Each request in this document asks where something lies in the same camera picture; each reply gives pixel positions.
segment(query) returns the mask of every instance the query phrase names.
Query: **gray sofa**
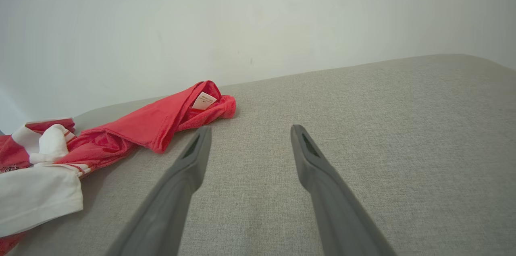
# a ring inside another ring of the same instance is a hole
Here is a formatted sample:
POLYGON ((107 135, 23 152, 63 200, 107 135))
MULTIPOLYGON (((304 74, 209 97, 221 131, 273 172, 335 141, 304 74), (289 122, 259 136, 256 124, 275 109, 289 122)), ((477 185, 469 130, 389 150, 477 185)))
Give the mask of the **gray sofa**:
MULTIPOLYGON (((181 255, 319 255, 289 131, 302 124, 399 255, 516 254, 516 71, 462 54, 398 59, 221 87, 181 255)), ((78 130, 157 98, 95 109, 78 130)), ((195 131, 82 181, 84 210, 9 255, 103 255, 195 131)))

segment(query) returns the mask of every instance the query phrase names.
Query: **white label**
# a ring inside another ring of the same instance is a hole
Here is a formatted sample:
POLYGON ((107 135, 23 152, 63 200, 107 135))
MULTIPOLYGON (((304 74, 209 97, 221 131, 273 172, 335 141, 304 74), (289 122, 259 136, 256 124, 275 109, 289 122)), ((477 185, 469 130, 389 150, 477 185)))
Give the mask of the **white label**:
POLYGON ((215 103, 217 99, 206 94, 205 92, 201 92, 199 96, 197 97, 197 100, 193 103, 192 108, 193 109, 199 109, 199 110, 206 110, 210 105, 215 103))

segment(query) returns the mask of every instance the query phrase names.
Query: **white stripe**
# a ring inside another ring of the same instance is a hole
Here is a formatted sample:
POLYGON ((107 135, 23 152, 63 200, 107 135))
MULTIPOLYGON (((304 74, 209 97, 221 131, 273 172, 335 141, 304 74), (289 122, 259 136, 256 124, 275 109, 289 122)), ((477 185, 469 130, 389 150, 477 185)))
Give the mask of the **white stripe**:
POLYGON ((40 163, 34 164, 34 168, 42 168, 42 167, 47 167, 47 166, 61 166, 61 167, 73 170, 73 171, 75 171, 75 173, 79 173, 78 168, 76 168, 75 166, 70 166, 68 164, 53 164, 52 162, 40 162, 40 163))
POLYGON ((39 133, 22 126, 11 137, 18 145, 24 147, 28 154, 39 153, 39 138, 41 138, 39 133))
POLYGON ((67 163, 67 164, 77 166, 77 167, 81 168, 82 170, 86 170, 86 169, 90 168, 87 164, 82 164, 82 163, 67 163))

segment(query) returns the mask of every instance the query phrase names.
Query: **gray upholstery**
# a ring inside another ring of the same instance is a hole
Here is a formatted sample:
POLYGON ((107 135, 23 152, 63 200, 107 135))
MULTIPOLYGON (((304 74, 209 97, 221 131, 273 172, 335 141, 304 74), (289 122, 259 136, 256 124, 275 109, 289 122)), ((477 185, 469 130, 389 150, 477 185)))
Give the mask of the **gray upholstery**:
MULTIPOLYGON (((289 130, 302 124, 400 255, 516 254, 516 71, 441 54, 221 87, 182 255, 322 254, 289 130)), ((76 118, 79 129, 156 99, 76 118)), ((84 210, 34 229, 12 255, 102 255, 194 131, 83 180, 84 210)))

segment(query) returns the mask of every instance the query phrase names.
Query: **red fabric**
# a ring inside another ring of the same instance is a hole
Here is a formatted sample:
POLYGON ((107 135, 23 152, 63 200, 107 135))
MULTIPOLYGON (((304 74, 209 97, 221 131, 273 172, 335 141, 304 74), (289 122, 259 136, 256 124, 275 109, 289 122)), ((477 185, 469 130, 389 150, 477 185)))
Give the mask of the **red fabric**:
POLYGON ((4 256, 7 252, 11 251, 11 249, 22 241, 26 234, 27 231, 0 238, 0 255, 4 256))
MULTIPOLYGON (((25 124, 26 129, 30 129, 42 135, 46 129, 54 124, 61 124, 64 128, 74 132, 75 123, 72 118, 52 120, 46 122, 29 122, 25 124)), ((15 142, 12 135, 0 136, 0 173, 27 168, 31 166, 29 162, 29 153, 23 146, 15 142)))
MULTIPOLYGON (((88 168, 79 170, 79 175, 85 175, 127 157, 136 146, 144 146, 156 153, 164 153, 175 132, 199 128, 213 122, 216 118, 232 118, 235 110, 235 98, 222 96, 212 81, 200 82, 115 122, 83 131, 79 137, 68 142, 70 153, 55 164, 71 166, 85 164, 88 168), (201 92, 217 99, 204 111, 191 107, 201 92)), ((67 129, 73 127, 73 125, 63 126, 67 129)), ((0 238, 0 256, 11 250, 23 235, 24 233, 20 233, 0 238)))

